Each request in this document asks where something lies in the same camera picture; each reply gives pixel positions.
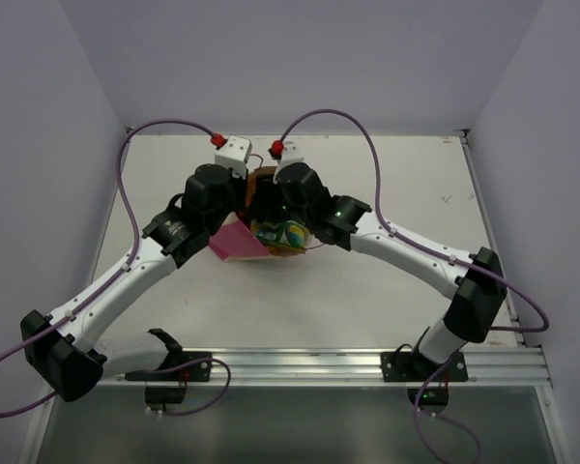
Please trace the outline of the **green snack bag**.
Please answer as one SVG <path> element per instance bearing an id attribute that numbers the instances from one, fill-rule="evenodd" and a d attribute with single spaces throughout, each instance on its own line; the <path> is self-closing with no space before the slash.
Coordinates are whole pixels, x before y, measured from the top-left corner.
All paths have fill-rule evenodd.
<path id="1" fill-rule="evenodd" d="M 279 223 L 254 222 L 252 233 L 260 242 L 271 247 L 302 249 L 308 244 L 308 232 L 293 220 Z"/>

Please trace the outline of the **pink and tan paper bag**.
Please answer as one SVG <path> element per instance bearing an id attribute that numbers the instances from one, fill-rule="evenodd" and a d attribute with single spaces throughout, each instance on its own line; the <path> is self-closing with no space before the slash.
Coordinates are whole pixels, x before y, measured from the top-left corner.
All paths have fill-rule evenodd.
<path id="1" fill-rule="evenodd" d="M 256 178 L 259 175 L 275 172 L 274 166 L 264 163 L 248 172 L 245 208 L 238 213 L 229 215 L 209 242 L 209 248 L 220 260 L 229 262 L 287 258 L 304 255 L 322 246 L 303 224 L 301 225 L 308 232 L 308 244 L 302 249 L 287 246 L 267 246 L 253 235 L 252 224 L 258 221 L 250 219 L 250 200 L 255 191 Z"/>

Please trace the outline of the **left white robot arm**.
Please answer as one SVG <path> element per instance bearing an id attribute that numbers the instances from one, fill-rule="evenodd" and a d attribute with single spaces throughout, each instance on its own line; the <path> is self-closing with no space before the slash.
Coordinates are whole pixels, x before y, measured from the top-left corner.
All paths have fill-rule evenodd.
<path id="1" fill-rule="evenodd" d="M 218 164 L 199 166 L 182 194 L 135 233 L 134 248 L 71 302 L 47 315 L 37 310 L 20 323 L 26 360 L 67 402 L 119 373 L 167 380 L 186 356 L 166 332 L 150 330 L 121 354 L 99 341 L 112 323 L 149 288 L 208 246 L 228 215 L 246 202 L 247 173 Z"/>

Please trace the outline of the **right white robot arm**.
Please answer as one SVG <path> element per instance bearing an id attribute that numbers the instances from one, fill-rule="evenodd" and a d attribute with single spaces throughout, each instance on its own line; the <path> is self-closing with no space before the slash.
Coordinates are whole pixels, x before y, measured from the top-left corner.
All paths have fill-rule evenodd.
<path id="1" fill-rule="evenodd" d="M 447 248 L 398 229 L 361 200 L 330 194 L 303 162 L 259 169 L 254 176 L 247 216 L 264 228 L 257 238 L 270 240 L 290 221 L 305 227 L 308 238 L 385 261 L 449 300 L 447 311 L 424 331 L 406 363 L 417 376 L 435 378 L 456 351 L 487 338 L 507 296 L 496 252 Z"/>

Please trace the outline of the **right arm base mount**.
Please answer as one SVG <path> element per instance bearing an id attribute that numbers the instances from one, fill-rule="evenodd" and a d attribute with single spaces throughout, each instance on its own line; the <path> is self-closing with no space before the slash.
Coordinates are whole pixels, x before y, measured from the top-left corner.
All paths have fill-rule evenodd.
<path id="1" fill-rule="evenodd" d="M 408 343 L 392 351 L 381 352 L 379 361 L 383 380 L 387 383 L 424 382 L 441 367 Z M 433 382 L 460 383 L 468 380 L 466 360 L 462 353 L 455 353 L 452 361 L 433 378 Z"/>

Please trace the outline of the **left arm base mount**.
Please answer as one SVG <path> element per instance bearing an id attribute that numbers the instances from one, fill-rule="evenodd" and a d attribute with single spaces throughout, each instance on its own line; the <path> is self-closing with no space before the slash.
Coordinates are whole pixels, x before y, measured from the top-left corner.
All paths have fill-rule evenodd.
<path id="1" fill-rule="evenodd" d="M 212 357 L 212 353 L 206 351 L 172 352 L 157 369 L 129 372 L 125 379 L 139 382 L 208 382 Z"/>

